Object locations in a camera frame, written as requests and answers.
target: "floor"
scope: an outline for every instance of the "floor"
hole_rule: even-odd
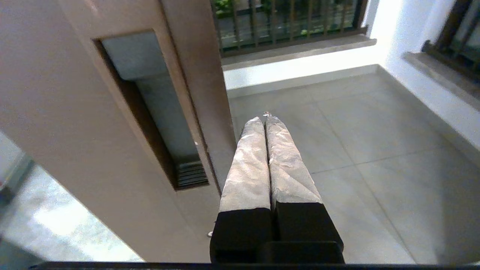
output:
[[[143,261],[41,166],[0,199],[0,269],[42,261]]]
[[[347,263],[480,260],[480,169],[379,74],[230,100],[235,134],[270,111],[290,130]]]

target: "tiled floor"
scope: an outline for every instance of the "tiled floor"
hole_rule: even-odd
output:
[[[349,263],[480,260],[480,169],[378,74],[230,100],[238,138],[264,111],[289,128]]]

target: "wooden door frame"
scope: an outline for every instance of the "wooden door frame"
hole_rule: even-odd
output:
[[[102,38],[148,30],[155,32],[206,176],[210,184],[215,183],[220,194],[218,179],[226,179],[236,144],[210,2],[143,0],[118,3],[96,0],[90,1],[90,6],[83,1],[59,3],[144,151],[158,172],[168,179],[172,176],[165,163],[170,161],[162,158],[166,151],[164,144],[155,143],[161,137],[155,133],[153,121],[146,117],[146,107],[138,104],[138,97],[130,99],[125,95],[126,91],[122,89],[125,85],[115,76],[105,55],[98,49],[98,41]],[[190,14],[187,17],[197,20],[174,19],[179,13]],[[175,36],[201,29],[205,32],[203,39],[198,36],[175,39]],[[192,55],[185,51],[192,46],[201,49],[202,53]],[[213,64],[199,66],[206,62]]]

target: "white wall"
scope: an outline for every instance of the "white wall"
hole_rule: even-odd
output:
[[[375,46],[321,54],[223,72],[228,90],[377,64]]]
[[[391,21],[392,0],[381,0],[375,25]],[[480,149],[480,112],[452,94],[403,59],[406,52],[420,52],[427,39],[439,36],[454,0],[395,0],[400,3],[399,16],[392,30],[390,48],[380,64],[433,112]]]

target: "wall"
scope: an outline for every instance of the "wall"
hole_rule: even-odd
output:
[[[108,3],[158,11],[156,0]],[[208,262],[215,187],[173,191],[58,2],[0,10],[0,129],[145,260]]]
[[[396,2],[401,3],[399,17],[395,28],[389,30],[393,33],[391,46],[380,64],[433,112],[480,149],[480,112],[403,59],[405,52],[420,52],[425,40],[437,39],[454,0],[424,0],[422,5],[418,5],[416,0]],[[391,5],[392,1],[381,0],[377,14],[391,14]],[[389,20],[388,17],[376,20],[375,25]]]
[[[224,71],[227,90],[377,64],[375,46]]]

